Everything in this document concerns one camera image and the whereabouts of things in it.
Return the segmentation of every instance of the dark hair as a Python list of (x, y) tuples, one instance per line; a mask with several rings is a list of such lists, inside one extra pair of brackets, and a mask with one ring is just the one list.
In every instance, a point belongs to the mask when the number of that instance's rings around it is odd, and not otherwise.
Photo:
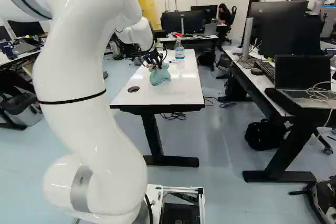
[(219, 5), (219, 8), (222, 8), (224, 10), (224, 12), (226, 12), (226, 13), (227, 12), (231, 13), (230, 10), (227, 8), (227, 6), (224, 3), (221, 3)]

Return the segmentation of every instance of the person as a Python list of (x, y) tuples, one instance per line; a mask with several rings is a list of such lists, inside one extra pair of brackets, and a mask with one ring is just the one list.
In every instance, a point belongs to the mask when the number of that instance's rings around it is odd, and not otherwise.
[(218, 8), (218, 22), (221, 24), (230, 25), (231, 12), (224, 3), (221, 3)]
[[(224, 3), (221, 3), (218, 7), (218, 23), (231, 25), (230, 21), (231, 21), (231, 12)], [(222, 44), (223, 44), (223, 41), (225, 40), (227, 32), (229, 31), (229, 27), (228, 26), (220, 27), (218, 30), (219, 30), (218, 31), (218, 39), (219, 39), (218, 49), (220, 51), (223, 51)]]

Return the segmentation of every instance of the yellow container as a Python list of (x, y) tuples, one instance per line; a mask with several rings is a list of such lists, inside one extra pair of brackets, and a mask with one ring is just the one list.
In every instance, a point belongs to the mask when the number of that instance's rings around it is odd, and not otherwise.
[(154, 0), (138, 0), (138, 2), (141, 6), (142, 16), (151, 22), (154, 30), (160, 29), (160, 23), (157, 19)]

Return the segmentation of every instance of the computer mouse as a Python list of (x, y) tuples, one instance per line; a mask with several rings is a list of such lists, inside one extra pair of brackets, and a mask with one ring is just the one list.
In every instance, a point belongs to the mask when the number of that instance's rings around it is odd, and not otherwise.
[(261, 71), (258, 68), (252, 68), (251, 69), (251, 74), (255, 75), (255, 76), (262, 76), (264, 74), (263, 71)]

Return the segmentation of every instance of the laptop screen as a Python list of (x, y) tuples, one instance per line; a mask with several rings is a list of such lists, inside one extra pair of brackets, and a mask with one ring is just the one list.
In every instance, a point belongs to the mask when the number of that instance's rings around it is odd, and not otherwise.
[[(275, 87), (305, 90), (319, 82), (330, 81), (330, 59), (330, 56), (324, 55), (276, 55)], [(330, 90), (331, 84), (318, 87)]]

